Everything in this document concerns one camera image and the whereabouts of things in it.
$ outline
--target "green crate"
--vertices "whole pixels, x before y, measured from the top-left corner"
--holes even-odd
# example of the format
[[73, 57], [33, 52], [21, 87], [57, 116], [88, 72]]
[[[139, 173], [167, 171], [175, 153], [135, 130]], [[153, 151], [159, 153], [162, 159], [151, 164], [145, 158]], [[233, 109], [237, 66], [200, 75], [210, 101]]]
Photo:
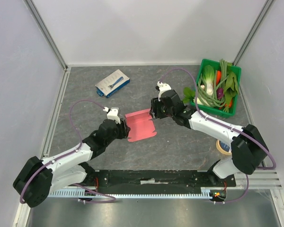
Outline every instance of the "green crate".
[[[200, 70], [199, 70], [199, 73], [198, 73], [198, 77], [197, 77], [197, 80], [196, 80], [197, 84], [198, 84], [198, 81], [200, 79], [201, 73], [203, 72], [203, 68], [206, 65], [211, 65], [214, 68], [214, 70], [221, 70], [219, 62], [208, 60], [208, 59], [203, 59], [202, 63], [201, 63]], [[237, 66], [232, 66], [231, 70], [236, 74], [237, 81], [238, 81], [238, 86], [240, 86], [241, 68], [237, 67]], [[209, 114], [215, 114], [215, 115], [218, 115], [218, 116], [221, 116], [221, 117], [228, 118], [228, 117], [231, 117], [231, 116], [235, 115], [235, 113], [236, 113], [236, 106], [237, 106], [237, 100], [238, 100], [238, 94], [234, 97], [234, 99], [232, 101], [232, 106], [229, 109], [229, 113], [226, 113], [223, 110], [219, 110], [218, 107], [208, 107], [208, 106], [204, 106], [204, 105], [198, 105], [198, 107], [200, 108], [200, 110], [203, 110], [203, 111], [205, 111], [205, 112], [207, 112]], [[191, 101], [190, 104], [192, 106], [195, 106], [195, 103], [193, 101]]]

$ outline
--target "robotic arm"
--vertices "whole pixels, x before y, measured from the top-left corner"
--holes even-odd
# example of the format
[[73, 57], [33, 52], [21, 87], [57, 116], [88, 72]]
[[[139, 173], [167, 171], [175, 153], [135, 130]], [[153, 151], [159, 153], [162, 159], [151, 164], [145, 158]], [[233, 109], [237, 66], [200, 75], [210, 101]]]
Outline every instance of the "robotic arm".
[[242, 131], [260, 142], [267, 148], [258, 129], [249, 124], [246, 127], [232, 125], [219, 119], [210, 117], [217, 122], [228, 125], [227, 129], [217, 123], [207, 120], [207, 115], [203, 111], [201, 114], [193, 106], [185, 106], [179, 95], [172, 90], [166, 83], [158, 82], [156, 89], [159, 96], [151, 100], [151, 115], [154, 119], [171, 117], [178, 125], [185, 126], [189, 129], [202, 131], [231, 147], [232, 156], [224, 160], [219, 160], [209, 169], [210, 180], [213, 184], [217, 179], [224, 179], [229, 175], [243, 172], [252, 174], [255, 169], [264, 160], [267, 154], [249, 139], [234, 132], [233, 129]]
[[105, 108], [107, 119], [100, 124], [99, 129], [93, 131], [80, 144], [56, 156], [38, 159], [30, 158], [24, 165], [13, 187], [21, 194], [31, 176], [41, 167], [39, 172], [26, 188], [24, 201], [35, 207], [43, 202], [48, 194], [74, 183], [92, 182], [94, 169], [86, 162], [102, 154], [106, 147], [115, 139], [128, 137], [130, 128], [125, 119], [120, 119], [118, 108]]

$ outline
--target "cable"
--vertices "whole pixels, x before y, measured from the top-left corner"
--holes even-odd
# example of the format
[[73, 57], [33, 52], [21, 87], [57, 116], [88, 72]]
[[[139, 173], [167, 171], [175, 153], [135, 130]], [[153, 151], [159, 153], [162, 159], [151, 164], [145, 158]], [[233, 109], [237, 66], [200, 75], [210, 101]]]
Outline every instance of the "cable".
[[110, 203], [110, 202], [114, 202], [116, 201], [116, 198], [114, 196], [111, 196], [111, 195], [105, 195], [105, 194], [102, 194], [102, 193], [99, 193], [99, 192], [95, 192], [91, 189], [88, 189], [78, 183], [74, 183], [73, 185], [77, 186], [77, 187], [80, 187], [90, 193], [93, 193], [95, 195], [101, 195], [101, 196], [104, 196], [104, 197], [108, 197], [108, 198], [111, 198], [111, 200], [105, 200], [105, 201], [85, 201], [85, 200], [81, 200], [81, 199], [78, 199], [79, 202], [83, 202], [83, 203]]
[[[194, 82], [194, 86], [195, 86], [195, 107], [197, 109], [197, 111], [199, 112], [199, 114], [205, 118], [205, 115], [200, 111], [199, 109], [199, 106], [198, 106], [198, 103], [197, 103], [197, 97], [198, 97], [198, 88], [197, 88], [197, 84], [196, 84], [196, 81], [195, 81], [195, 78], [193, 77], [193, 75], [186, 69], [184, 68], [174, 68], [174, 69], [171, 69], [169, 71], [167, 71], [159, 80], [159, 82], [162, 82], [164, 80], [164, 78], [169, 74], [171, 73], [172, 71], [175, 71], [175, 70], [182, 70], [184, 72], [186, 72], [190, 77], [191, 79], [193, 79], [193, 82]], [[252, 138], [251, 136], [247, 135], [246, 133], [242, 132], [242, 131], [239, 131], [235, 128], [232, 128], [226, 124], [223, 124], [221, 122], [218, 122], [216, 121], [215, 119], [212, 119], [210, 117], [207, 117], [206, 118], [207, 120], [215, 123], [215, 124], [218, 124], [226, 129], [229, 129], [229, 130], [233, 130], [239, 134], [241, 134], [242, 136], [246, 137], [247, 139], [251, 140], [252, 142], [254, 142], [256, 145], [258, 145], [266, 154], [267, 156], [270, 158], [270, 160], [272, 161], [273, 163], [273, 166], [272, 167], [258, 167], [258, 169], [275, 169], [276, 168], [276, 162], [275, 162], [275, 159], [274, 157], [269, 153], [269, 151], [261, 144], [259, 143], [257, 140], [255, 140], [254, 138]], [[234, 200], [230, 200], [230, 201], [226, 201], [226, 202], [216, 202], [216, 203], [220, 203], [220, 204], [225, 204], [225, 203], [231, 203], [231, 202], [236, 202], [236, 201], [239, 201], [240, 199], [242, 199], [244, 196], [246, 196], [247, 192], [248, 192], [248, 188], [249, 188], [249, 178], [248, 176], [246, 175], [246, 180], [247, 180], [247, 186], [246, 186], [246, 189], [244, 191], [244, 193], [237, 199], [234, 199]]]
[[25, 203], [26, 203], [26, 202], [24, 201], [23, 197], [24, 197], [24, 194], [25, 194], [25, 192], [26, 192], [26, 190], [27, 190], [29, 184], [32, 182], [32, 180], [33, 180], [44, 168], [46, 168], [46, 167], [49, 166], [50, 164], [53, 164], [54, 162], [56, 162], [56, 161], [58, 161], [58, 160], [60, 160], [60, 159], [62, 159], [62, 158], [64, 158], [64, 157], [66, 157], [66, 156], [69, 156], [69, 155], [75, 153], [76, 150], [78, 150], [78, 149], [80, 149], [80, 148], [82, 147], [82, 136], [81, 136], [81, 134], [80, 134], [79, 129], [77, 129], [77, 128], [75, 127], [75, 125], [74, 125], [74, 123], [73, 123], [73, 121], [72, 121], [72, 119], [71, 119], [71, 112], [72, 112], [72, 109], [74, 108], [74, 106], [75, 106], [76, 104], [78, 104], [78, 103], [80, 103], [80, 102], [91, 102], [91, 103], [94, 103], [94, 104], [98, 105], [98, 106], [101, 107], [102, 109], [105, 108], [103, 105], [101, 105], [101, 104], [99, 104], [99, 103], [97, 103], [97, 102], [95, 102], [95, 101], [93, 101], [93, 100], [88, 100], [88, 99], [79, 100], [79, 101], [75, 102], [75, 103], [71, 106], [70, 112], [69, 112], [69, 119], [70, 119], [70, 123], [71, 123], [72, 128], [76, 131], [76, 133], [77, 133], [77, 135], [78, 135], [78, 137], [79, 137], [79, 139], [80, 139], [80, 144], [79, 144], [78, 147], [76, 147], [74, 150], [72, 150], [72, 151], [70, 151], [70, 152], [68, 152], [68, 153], [66, 153], [66, 154], [64, 154], [64, 155], [61, 155], [61, 156], [55, 158], [54, 160], [52, 160], [52, 161], [50, 161], [50, 162], [48, 162], [48, 163], [45, 163], [45, 164], [44, 164], [42, 167], [40, 167], [36, 172], [34, 172], [34, 174], [29, 178], [29, 180], [27, 181], [27, 183], [24, 185], [23, 190], [22, 190], [22, 192], [21, 192], [21, 194], [20, 194], [20, 203], [21, 203], [21, 204], [25, 204]]

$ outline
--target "white wall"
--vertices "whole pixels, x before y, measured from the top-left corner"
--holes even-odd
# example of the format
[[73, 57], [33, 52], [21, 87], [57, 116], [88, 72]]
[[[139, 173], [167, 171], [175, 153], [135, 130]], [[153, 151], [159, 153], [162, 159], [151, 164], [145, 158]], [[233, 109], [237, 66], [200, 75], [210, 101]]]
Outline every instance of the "white wall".
[[19, 204], [12, 183], [40, 148], [63, 70], [22, 0], [0, 0], [0, 227]]
[[284, 0], [275, 1], [242, 60], [241, 87], [284, 188]]
[[233, 61], [265, 0], [34, 0], [68, 64]]

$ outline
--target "gray mat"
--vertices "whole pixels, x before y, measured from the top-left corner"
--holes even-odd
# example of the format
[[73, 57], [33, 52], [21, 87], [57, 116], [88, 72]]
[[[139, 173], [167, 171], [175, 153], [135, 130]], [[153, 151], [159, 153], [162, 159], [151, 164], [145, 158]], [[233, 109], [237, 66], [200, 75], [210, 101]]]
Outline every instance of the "gray mat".
[[[68, 80], [50, 155], [59, 154], [78, 144], [77, 134], [71, 128], [68, 113], [70, 106], [80, 99], [93, 99], [107, 107], [119, 107], [121, 114], [148, 109], [151, 98], [158, 96], [155, 89], [158, 79], [173, 66], [121, 66], [73, 67]], [[196, 78], [199, 66], [184, 66]], [[110, 98], [99, 97], [95, 84], [120, 69], [131, 82]], [[182, 71], [172, 72], [165, 80], [180, 97], [183, 88], [192, 86], [191, 78]], [[91, 103], [79, 103], [72, 119], [82, 137], [98, 129], [106, 118], [105, 113]], [[247, 125], [248, 119], [242, 99], [237, 103], [234, 117], [226, 120], [232, 124]], [[99, 157], [89, 161], [95, 169], [208, 169], [216, 160], [224, 158], [215, 146], [216, 139], [199, 131], [178, 126], [170, 118], [154, 120], [155, 137], [128, 142], [115, 140]]]

